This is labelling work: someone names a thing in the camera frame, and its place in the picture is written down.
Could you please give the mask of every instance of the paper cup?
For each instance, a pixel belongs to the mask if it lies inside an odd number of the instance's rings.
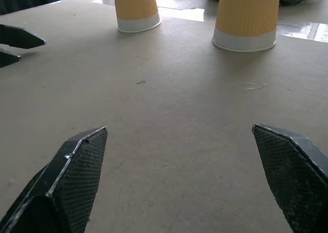
[[[220,0],[213,44],[235,52],[257,52],[276,44],[279,0]]]
[[[160,24],[156,0],[115,0],[118,30],[143,32]]]

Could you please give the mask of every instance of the upside-down paper cup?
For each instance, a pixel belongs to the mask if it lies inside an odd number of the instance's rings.
[[[118,30],[143,32],[160,24],[156,0],[115,0]]]
[[[276,44],[279,0],[220,0],[213,43],[235,52],[257,52]]]

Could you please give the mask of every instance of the scratch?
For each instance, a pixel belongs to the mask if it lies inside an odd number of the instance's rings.
[[[138,82],[137,84],[142,84],[142,83],[146,83],[145,80],[141,80],[140,82]]]
[[[113,232],[114,227],[115,227],[115,224],[116,224],[116,221],[117,221],[116,215],[117,215],[117,209],[118,209],[118,206],[119,206],[119,201],[120,201],[120,198],[121,198],[121,191],[122,191],[122,186],[119,188],[118,199],[117,199],[116,207],[115,207],[114,222],[112,224],[112,227],[111,227],[111,231],[110,232]]]
[[[175,225],[176,219],[178,218],[179,213],[180,213],[181,205],[182,205],[183,201],[185,200],[184,197],[185,197],[185,194],[183,193],[183,194],[182,194],[182,199],[180,200],[180,202],[179,202],[179,204],[178,204],[178,206],[177,206],[177,211],[176,211],[176,214],[175,214],[175,216],[174,216],[173,222],[172,222],[172,224],[170,225],[170,227],[169,227],[167,233],[170,233],[171,230],[172,230],[172,228],[173,228],[173,226]]]
[[[124,161],[122,161],[121,163],[119,163],[119,164],[115,167],[115,169],[119,169],[119,168],[122,166],[123,163],[124,163]]]
[[[162,173],[162,171],[160,171],[156,177],[156,181],[158,181],[158,178],[160,176],[160,174]],[[147,196],[143,199],[143,201],[141,202],[140,206],[139,206],[139,209],[138,211],[141,209],[141,207],[145,204],[145,202],[147,201],[148,197],[152,194],[154,188],[155,188],[155,185],[157,185],[156,183],[153,184],[153,186],[151,187],[151,189],[149,190]]]

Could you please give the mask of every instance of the cardboard surface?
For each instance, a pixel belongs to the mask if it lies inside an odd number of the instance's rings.
[[[114,7],[91,0],[0,22],[47,41],[6,47],[22,61],[0,70],[1,215],[62,142],[107,126],[86,232],[291,233],[251,129],[307,135],[328,154],[326,43],[278,36],[266,52],[231,53],[211,43],[213,23],[165,16],[123,34]],[[234,80],[268,85],[244,92]]]
[[[220,0],[215,27],[226,34],[253,37],[277,27],[279,0]]]
[[[140,20],[158,12],[156,0],[115,0],[115,6],[121,20]]]

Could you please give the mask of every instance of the beige tabletop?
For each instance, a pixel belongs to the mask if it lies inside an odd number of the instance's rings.
[[[114,6],[92,1],[0,17],[47,41],[5,47],[22,61],[0,69],[1,216],[63,141],[107,126],[86,232],[291,232],[251,129],[286,128],[328,154],[328,44],[279,35],[271,50],[231,53],[211,43],[212,22],[169,15],[123,34]]]

